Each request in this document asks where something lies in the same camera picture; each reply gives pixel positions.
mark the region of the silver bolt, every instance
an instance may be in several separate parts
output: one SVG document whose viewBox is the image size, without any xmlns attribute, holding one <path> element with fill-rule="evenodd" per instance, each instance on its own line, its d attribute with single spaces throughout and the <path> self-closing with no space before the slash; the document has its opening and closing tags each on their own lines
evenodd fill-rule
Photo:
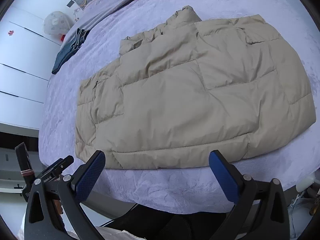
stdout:
<svg viewBox="0 0 320 240">
<path fill-rule="evenodd" d="M 41 179 L 36 179 L 36 180 L 35 180 L 35 185 L 40 184 L 40 182 L 41 182 Z"/>
<path fill-rule="evenodd" d="M 280 184 L 279 179 L 273 179 L 272 182 L 273 182 L 274 184 L 276 184 L 276 185 L 279 185 L 279 184 Z"/>
<path fill-rule="evenodd" d="M 247 181 L 252 179 L 252 177 L 249 174 L 244 174 L 243 178 L 244 178 L 244 180 L 247 180 Z"/>
<path fill-rule="evenodd" d="M 63 177 L 63 181 L 69 181 L 71 179 L 71 175 L 66 175 Z"/>
</svg>

